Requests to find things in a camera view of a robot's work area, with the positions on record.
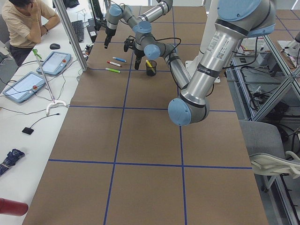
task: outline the computer monitor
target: computer monitor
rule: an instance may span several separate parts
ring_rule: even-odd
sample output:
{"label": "computer monitor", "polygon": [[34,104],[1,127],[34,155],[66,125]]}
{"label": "computer monitor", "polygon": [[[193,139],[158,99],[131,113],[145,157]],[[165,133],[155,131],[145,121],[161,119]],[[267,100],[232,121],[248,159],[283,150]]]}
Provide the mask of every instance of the computer monitor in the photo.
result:
{"label": "computer monitor", "polygon": [[104,18],[100,8],[99,0],[89,0],[89,8],[90,8],[90,13],[92,14],[94,19],[95,30],[99,30],[100,27],[104,25],[103,23]]}

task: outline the computer mouse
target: computer mouse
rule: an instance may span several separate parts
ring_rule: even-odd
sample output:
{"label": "computer mouse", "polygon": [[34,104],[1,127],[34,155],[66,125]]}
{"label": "computer mouse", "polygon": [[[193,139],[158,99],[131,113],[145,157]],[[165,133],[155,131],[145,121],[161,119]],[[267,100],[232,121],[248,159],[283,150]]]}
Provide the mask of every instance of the computer mouse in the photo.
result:
{"label": "computer mouse", "polygon": [[53,43],[50,45],[50,49],[54,50],[54,49],[60,49],[60,45],[57,43]]}

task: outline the folded umbrella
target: folded umbrella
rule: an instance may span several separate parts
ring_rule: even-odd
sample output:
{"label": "folded umbrella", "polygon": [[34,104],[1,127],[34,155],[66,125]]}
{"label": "folded umbrella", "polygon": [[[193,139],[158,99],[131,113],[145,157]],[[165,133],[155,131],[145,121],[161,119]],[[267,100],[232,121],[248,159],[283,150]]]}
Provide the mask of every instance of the folded umbrella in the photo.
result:
{"label": "folded umbrella", "polygon": [[18,149],[10,151],[3,163],[0,164],[0,176],[24,156],[25,154]]}

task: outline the green marker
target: green marker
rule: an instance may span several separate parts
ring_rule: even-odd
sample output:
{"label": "green marker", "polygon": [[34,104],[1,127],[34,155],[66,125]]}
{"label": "green marker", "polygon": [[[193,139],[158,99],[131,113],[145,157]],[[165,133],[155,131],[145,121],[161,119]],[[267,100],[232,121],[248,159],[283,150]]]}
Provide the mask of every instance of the green marker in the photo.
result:
{"label": "green marker", "polygon": [[105,69],[108,70],[108,71],[115,72],[115,73],[120,73],[121,72],[121,71],[116,70],[116,69],[110,69],[110,68],[105,68]]}

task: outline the blue marker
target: blue marker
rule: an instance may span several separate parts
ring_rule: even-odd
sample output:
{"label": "blue marker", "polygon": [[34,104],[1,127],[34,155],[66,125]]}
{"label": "blue marker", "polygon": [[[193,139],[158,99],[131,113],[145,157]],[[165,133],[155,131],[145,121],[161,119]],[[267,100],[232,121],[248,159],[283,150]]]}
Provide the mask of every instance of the blue marker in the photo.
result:
{"label": "blue marker", "polygon": [[118,61],[121,61],[121,62],[127,62],[126,60],[124,59],[120,59],[120,58],[117,58],[117,57],[113,57],[114,60],[118,60]]}

